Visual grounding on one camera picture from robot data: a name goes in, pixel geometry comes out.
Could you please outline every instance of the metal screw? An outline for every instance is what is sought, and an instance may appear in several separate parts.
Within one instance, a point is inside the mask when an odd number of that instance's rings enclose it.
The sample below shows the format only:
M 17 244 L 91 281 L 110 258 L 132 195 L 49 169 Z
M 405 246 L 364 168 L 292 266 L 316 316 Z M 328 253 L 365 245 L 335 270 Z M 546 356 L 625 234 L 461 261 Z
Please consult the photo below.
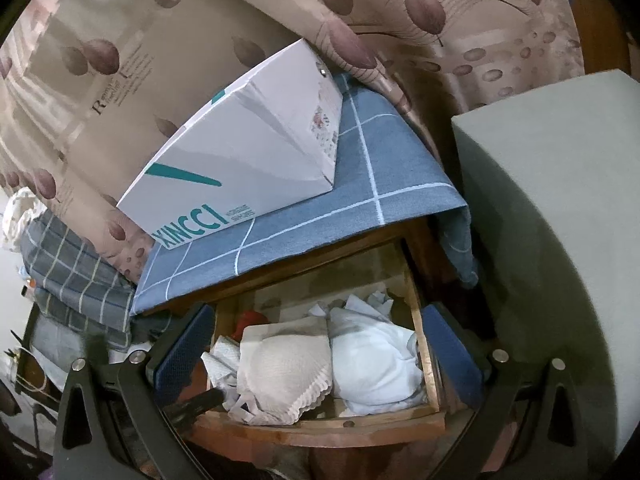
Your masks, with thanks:
M 76 359 L 75 361 L 73 361 L 73 363 L 71 363 L 71 369 L 75 372 L 79 372 L 84 368 L 85 364 L 86 364 L 86 361 L 84 359 L 82 358 Z
M 554 357 L 553 359 L 551 359 L 551 365 L 556 370 L 564 370 L 566 368 L 564 361 L 562 361 L 562 359 L 559 357 Z
M 324 68 L 324 63 L 320 63 L 319 61 L 316 63 L 316 68 L 322 77 L 327 77 L 327 70 Z
M 505 350 L 501 350 L 500 348 L 495 349 L 491 355 L 499 363 L 505 363 L 509 360 L 509 354 L 507 354 Z
M 144 350 L 136 350 L 129 355 L 129 361 L 137 365 L 144 361 L 146 358 L 146 352 Z

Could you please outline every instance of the floral curtain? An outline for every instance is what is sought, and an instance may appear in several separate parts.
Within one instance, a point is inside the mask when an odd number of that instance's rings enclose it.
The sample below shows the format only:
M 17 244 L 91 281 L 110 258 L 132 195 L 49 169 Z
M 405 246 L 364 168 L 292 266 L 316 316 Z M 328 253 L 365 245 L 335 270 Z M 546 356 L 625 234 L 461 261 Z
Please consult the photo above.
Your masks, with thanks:
M 188 117 L 298 36 L 385 95 L 455 178 L 454 114 L 584 73 L 567 0 L 33 0 L 0 48 L 0 186 L 136 282 L 117 207 Z

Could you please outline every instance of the white fabric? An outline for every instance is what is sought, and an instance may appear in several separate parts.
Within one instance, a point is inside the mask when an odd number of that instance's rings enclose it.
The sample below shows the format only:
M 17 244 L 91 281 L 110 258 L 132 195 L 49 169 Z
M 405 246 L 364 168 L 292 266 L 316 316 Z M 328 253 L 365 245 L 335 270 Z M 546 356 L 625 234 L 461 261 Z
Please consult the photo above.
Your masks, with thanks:
M 428 400 L 427 391 L 424 388 L 418 389 L 417 392 L 405 400 L 390 402 L 388 404 L 361 404 L 359 402 L 345 400 L 344 404 L 347 409 L 342 412 L 340 416 L 374 415 L 375 413 L 399 412 L 400 410 L 406 410 L 407 408 L 425 404 Z
M 28 187 L 14 193 L 4 208 L 2 217 L 2 248 L 20 252 L 20 238 L 31 220 L 47 210 Z
M 240 345 L 233 339 L 220 336 L 211 352 L 202 354 L 202 362 L 207 369 L 211 386 L 224 392 L 222 407 L 230 410 L 238 400 L 238 368 L 240 366 Z
M 327 318 L 329 316 L 329 308 L 320 303 L 316 303 L 309 309 L 309 315 Z
M 367 298 L 367 303 L 369 303 L 384 317 L 390 319 L 391 307 L 394 306 L 394 300 L 388 297 L 384 292 L 374 292 Z
M 249 326 L 240 343 L 240 397 L 229 415 L 252 426 L 293 424 L 331 388 L 326 320 Z
M 386 300 L 374 299 L 386 312 Z M 350 410 L 365 415 L 422 402 L 418 392 L 423 389 L 424 376 L 418 367 L 413 330 L 394 325 L 354 295 L 345 308 L 331 310 L 328 327 L 334 396 L 344 399 Z M 390 406 L 401 401 L 405 401 L 401 407 Z

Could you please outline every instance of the red fabric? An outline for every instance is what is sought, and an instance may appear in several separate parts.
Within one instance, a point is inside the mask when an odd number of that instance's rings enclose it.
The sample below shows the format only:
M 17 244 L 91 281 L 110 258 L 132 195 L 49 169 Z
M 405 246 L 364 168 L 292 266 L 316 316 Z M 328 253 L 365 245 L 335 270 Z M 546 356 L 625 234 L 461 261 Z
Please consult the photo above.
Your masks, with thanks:
M 248 310 L 247 312 L 243 312 L 238 319 L 236 331 L 231 336 L 231 339 L 240 342 L 245 328 L 251 325 L 265 325 L 268 323 L 269 320 L 264 314 L 260 314 L 260 312 L 256 312 L 255 310 Z

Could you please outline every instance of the wooden drawer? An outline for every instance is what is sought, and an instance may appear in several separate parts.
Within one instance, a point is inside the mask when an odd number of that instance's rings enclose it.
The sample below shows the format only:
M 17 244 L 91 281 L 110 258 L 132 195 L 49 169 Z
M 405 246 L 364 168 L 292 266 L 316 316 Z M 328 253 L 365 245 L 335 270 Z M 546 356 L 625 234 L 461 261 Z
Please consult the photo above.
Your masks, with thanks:
M 231 335 L 236 320 L 246 310 L 258 310 L 271 322 L 304 317 L 321 300 L 346 300 L 350 293 L 366 298 L 386 288 L 395 298 L 394 323 L 417 333 L 428 402 L 399 412 L 365 416 L 340 416 L 344 403 L 327 397 L 303 420 L 292 426 L 246 426 L 224 411 L 201 416 L 195 431 L 224 432 L 252 440 L 309 447 L 382 446 L 432 438 L 444 432 L 444 393 L 437 365 L 422 331 L 420 301 L 414 279 L 399 244 L 391 243 L 326 264 L 305 274 L 238 296 L 216 305 L 216 329 L 212 344 Z

